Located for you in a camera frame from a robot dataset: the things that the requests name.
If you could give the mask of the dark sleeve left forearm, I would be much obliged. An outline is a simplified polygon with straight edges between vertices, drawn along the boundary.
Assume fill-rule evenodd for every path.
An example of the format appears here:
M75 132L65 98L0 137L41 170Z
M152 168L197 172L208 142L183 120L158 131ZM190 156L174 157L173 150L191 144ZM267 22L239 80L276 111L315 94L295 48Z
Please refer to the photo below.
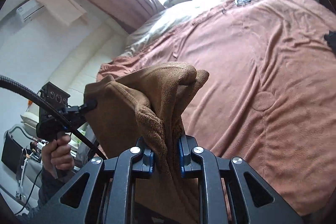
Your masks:
M47 170L42 168L42 186L39 189L38 205L28 214L18 215L17 219L20 223L31 223L32 219L37 215L39 210L62 188L65 183L56 179Z

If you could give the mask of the person's left hand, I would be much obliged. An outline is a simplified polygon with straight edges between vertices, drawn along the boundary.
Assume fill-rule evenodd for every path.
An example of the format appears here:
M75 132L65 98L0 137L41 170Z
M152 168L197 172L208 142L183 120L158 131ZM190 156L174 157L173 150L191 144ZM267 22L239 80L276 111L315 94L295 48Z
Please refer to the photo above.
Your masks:
M54 178L58 177L58 170L69 171L74 168L75 163L71 155L70 141L71 137L65 134L42 148L43 167Z

